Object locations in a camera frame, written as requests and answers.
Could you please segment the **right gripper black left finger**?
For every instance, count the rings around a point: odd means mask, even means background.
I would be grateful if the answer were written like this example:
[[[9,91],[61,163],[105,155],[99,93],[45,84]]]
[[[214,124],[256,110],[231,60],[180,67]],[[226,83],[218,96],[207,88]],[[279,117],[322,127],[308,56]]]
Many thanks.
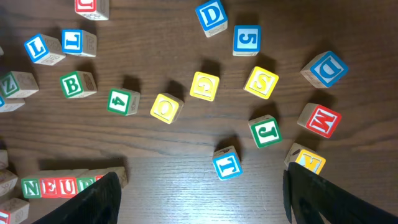
[[[109,172],[34,224],[117,224],[121,184]]]

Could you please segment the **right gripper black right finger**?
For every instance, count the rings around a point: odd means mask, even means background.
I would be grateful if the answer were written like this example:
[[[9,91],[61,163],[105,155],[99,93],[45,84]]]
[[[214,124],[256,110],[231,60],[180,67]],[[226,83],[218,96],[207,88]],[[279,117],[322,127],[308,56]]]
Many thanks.
[[[289,223],[391,223],[397,217],[337,185],[298,163],[291,162],[283,174],[284,208]]]

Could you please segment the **green R block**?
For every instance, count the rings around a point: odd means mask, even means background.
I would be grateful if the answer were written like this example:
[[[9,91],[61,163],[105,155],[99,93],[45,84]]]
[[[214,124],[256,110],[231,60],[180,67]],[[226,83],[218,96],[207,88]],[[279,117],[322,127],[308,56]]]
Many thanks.
[[[91,184],[95,182],[96,182],[95,173],[92,170],[88,170],[82,173],[82,175],[79,175],[76,178],[78,192],[82,192],[83,190],[85,190],[87,187],[89,187]]]

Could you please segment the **red E block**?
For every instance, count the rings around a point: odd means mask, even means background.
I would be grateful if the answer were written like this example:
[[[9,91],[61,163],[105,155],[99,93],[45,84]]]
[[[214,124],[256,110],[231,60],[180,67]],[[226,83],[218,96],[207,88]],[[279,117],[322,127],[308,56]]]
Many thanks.
[[[42,198],[60,197],[57,176],[58,174],[55,170],[40,171],[39,184]]]

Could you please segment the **green N block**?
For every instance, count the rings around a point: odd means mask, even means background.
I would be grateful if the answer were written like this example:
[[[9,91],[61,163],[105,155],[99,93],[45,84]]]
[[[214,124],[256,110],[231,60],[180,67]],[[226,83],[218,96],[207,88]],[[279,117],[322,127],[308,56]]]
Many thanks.
[[[22,192],[25,198],[41,198],[40,174],[36,172],[21,179]]]

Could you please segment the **yellow S block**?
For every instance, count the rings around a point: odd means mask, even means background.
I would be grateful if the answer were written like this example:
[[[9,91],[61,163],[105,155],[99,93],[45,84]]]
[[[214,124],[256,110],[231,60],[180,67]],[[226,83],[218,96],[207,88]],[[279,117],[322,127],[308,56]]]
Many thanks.
[[[275,73],[255,66],[251,70],[243,90],[267,100],[270,98],[278,81],[279,76]]]

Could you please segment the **blue P block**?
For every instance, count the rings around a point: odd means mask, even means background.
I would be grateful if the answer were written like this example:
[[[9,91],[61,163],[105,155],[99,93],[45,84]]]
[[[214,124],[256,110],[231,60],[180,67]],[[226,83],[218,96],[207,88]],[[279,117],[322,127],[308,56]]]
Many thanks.
[[[25,101],[22,98],[7,99],[1,95],[1,107],[0,107],[1,113],[15,111],[16,109],[24,105]]]

